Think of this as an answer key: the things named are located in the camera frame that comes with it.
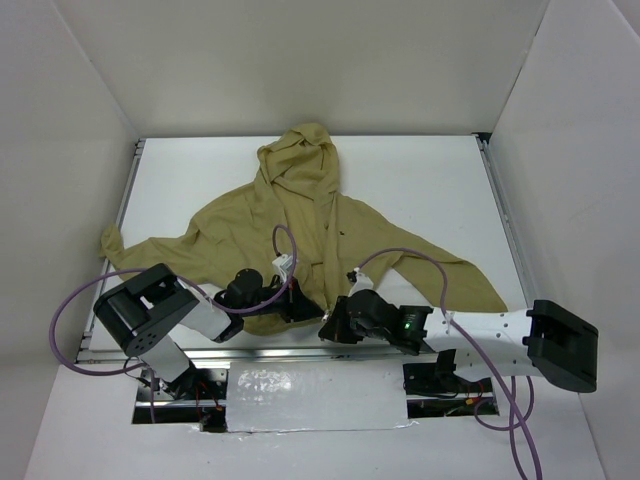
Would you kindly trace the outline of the tan hooded zip jacket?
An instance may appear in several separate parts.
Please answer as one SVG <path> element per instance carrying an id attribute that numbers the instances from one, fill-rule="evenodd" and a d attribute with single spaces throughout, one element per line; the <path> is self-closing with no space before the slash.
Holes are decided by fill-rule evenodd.
<path id="1" fill-rule="evenodd" d="M 106 256 L 117 270 L 164 263 L 197 284 L 224 287 L 244 268 L 271 272 L 280 247 L 297 253 L 296 279 L 323 310 L 348 292 L 347 272 L 363 264 L 374 282 L 397 271 L 435 306 L 505 311 L 474 264 L 341 193 L 338 151 L 322 125 L 291 128 L 257 158 L 255 179 L 201 208 L 181 236 L 150 237 Z"/>

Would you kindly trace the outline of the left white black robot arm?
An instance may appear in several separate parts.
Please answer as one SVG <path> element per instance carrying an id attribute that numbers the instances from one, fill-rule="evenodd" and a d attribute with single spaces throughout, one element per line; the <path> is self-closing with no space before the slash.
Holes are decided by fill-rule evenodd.
<path id="1" fill-rule="evenodd" d="M 171 340 L 170 331 L 182 324 L 216 343 L 224 343 L 244 329 L 245 319 L 275 315 L 287 325 L 317 319 L 323 310 L 302 292 L 289 267 L 276 269 L 269 284 L 254 269 L 243 269 L 216 293 L 200 299 L 183 286 L 165 264 L 158 264 L 101 295 L 93 311 L 128 358 L 148 365 L 159 385 L 176 400 L 196 400 L 220 394 Z"/>

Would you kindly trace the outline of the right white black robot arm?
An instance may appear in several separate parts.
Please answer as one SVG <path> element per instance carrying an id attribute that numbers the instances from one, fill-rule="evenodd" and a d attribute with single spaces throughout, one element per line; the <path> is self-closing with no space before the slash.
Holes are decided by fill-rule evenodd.
<path id="1" fill-rule="evenodd" d="M 412 356 L 435 353 L 435 379 L 446 391 L 497 375 L 539 376 L 575 393 L 597 389 L 597 328 L 550 300 L 506 313 L 443 314 L 395 306 L 365 289 L 339 297 L 319 336 L 339 344 L 380 340 Z"/>

